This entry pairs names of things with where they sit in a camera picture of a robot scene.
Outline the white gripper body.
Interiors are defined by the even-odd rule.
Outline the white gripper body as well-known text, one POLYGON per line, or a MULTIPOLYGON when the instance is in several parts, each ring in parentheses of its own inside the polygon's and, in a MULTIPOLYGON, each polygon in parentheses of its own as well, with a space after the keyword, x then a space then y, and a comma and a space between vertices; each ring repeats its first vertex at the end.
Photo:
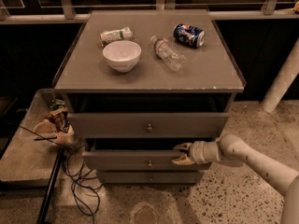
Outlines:
POLYGON ((191 144, 189 155, 196 164, 206 164, 220 160, 219 148, 216 142, 196 141, 191 144))

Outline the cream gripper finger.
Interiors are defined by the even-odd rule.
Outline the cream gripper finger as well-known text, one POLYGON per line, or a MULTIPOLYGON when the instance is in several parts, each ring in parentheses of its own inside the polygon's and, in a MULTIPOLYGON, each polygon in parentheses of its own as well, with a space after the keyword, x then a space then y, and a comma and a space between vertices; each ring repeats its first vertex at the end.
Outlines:
POLYGON ((189 151, 191 147, 191 143, 182 143, 173 147, 174 150, 178 151, 189 151))
POLYGON ((187 154, 184 154, 176 159, 173 159, 172 162, 175 165, 193 165, 194 164, 194 161, 187 154))

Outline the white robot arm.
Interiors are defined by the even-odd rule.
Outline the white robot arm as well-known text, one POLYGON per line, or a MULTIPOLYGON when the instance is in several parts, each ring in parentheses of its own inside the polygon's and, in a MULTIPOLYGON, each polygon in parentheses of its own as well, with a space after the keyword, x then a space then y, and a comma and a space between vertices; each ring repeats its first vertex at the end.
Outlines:
POLYGON ((182 152, 172 162, 175 165, 208 164, 216 162, 226 166, 246 164, 284 198, 280 224, 299 224, 299 172, 250 147, 232 134, 219 141, 195 141, 174 147, 182 152))

